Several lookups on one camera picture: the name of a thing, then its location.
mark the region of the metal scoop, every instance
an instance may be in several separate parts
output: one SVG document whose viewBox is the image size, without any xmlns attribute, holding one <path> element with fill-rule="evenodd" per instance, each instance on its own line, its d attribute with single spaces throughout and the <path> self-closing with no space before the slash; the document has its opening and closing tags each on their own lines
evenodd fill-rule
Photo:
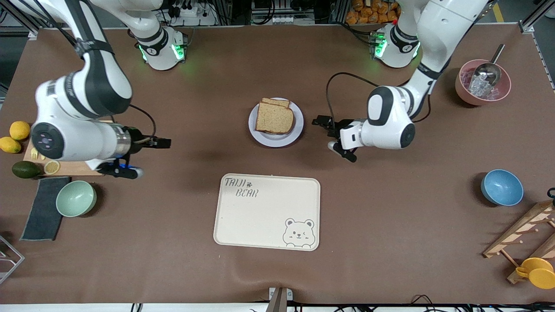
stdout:
<svg viewBox="0 0 555 312">
<path fill-rule="evenodd" d="M 499 55 L 501 54 L 504 48 L 505 48 L 505 45 L 500 44 L 499 47 L 497 48 L 497 51 L 495 52 L 495 55 L 491 59 L 491 62 L 484 63 L 478 66 L 474 70 L 474 74 L 472 75 L 472 80 L 476 79 L 476 77 L 483 76 L 485 77 L 484 80 L 490 84 L 490 87 L 493 88 L 501 79 L 501 70 L 497 65 L 495 65 L 495 63 L 497 62 L 497 59 L 499 58 Z"/>
</svg>

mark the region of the yellow cup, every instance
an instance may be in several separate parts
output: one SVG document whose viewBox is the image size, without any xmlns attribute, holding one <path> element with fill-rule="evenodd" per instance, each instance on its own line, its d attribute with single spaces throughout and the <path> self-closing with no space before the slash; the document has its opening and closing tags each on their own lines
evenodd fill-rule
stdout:
<svg viewBox="0 0 555 312">
<path fill-rule="evenodd" d="M 528 258 L 516 269 L 519 276 L 530 280 L 534 286 L 541 289 L 555 288 L 555 273 L 553 266 L 541 258 Z"/>
</svg>

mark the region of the avocado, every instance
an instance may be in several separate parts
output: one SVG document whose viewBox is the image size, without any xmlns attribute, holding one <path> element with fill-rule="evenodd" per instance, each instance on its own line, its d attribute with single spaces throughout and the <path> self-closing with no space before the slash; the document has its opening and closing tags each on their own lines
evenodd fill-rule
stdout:
<svg viewBox="0 0 555 312">
<path fill-rule="evenodd" d="M 30 179 L 38 176 L 42 171 L 36 163 L 22 160 L 13 164 L 12 172 L 19 178 Z"/>
</svg>

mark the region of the pink bowl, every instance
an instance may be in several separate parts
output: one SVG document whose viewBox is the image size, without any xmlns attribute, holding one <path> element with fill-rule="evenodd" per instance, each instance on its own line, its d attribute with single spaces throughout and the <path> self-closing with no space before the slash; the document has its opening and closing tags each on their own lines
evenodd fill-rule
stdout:
<svg viewBox="0 0 555 312">
<path fill-rule="evenodd" d="M 501 79 L 499 80 L 499 82 L 495 85 L 495 88 L 497 88 L 499 90 L 499 98 L 496 100 L 486 100 L 486 99 L 481 99 L 479 97 L 474 96 L 472 93 L 470 93 L 470 91 L 468 91 L 463 85 L 462 85 L 462 81 L 461 81 L 461 73 L 463 72 L 467 72 L 467 71 L 474 71 L 476 69 L 476 67 L 487 63 L 489 61 L 486 61 L 485 59 L 475 59 L 473 61 L 469 61 L 466 64 L 464 64 L 461 67 L 461 70 L 458 71 L 458 75 L 457 75 L 457 79 L 455 80 L 455 90 L 457 91 L 457 94 L 459 97 L 461 97 L 461 99 L 463 101 L 465 101 L 466 103 L 470 104 L 470 105 L 476 105 L 476 106 L 481 106 L 481 105 L 486 105 L 486 104 L 490 104 L 490 103 L 495 103 L 495 102 L 499 102 L 503 99 L 505 99 L 507 97 L 507 95 L 509 94 L 509 92 L 511 91 L 511 78 L 509 77 L 509 75 L 507 74 L 507 72 L 505 71 L 505 69 L 501 66 L 499 66 L 499 68 L 501 69 Z"/>
</svg>

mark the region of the bear drawing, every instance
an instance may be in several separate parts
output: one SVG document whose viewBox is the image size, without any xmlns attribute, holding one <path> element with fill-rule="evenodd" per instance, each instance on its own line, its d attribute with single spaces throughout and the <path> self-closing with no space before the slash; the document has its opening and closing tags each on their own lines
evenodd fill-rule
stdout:
<svg viewBox="0 0 555 312">
<path fill-rule="evenodd" d="M 289 218 L 285 221 L 285 233 L 283 234 L 283 241 L 287 246 L 310 248 L 316 238 L 314 237 L 314 221 L 306 220 L 304 222 L 295 222 Z"/>
</svg>

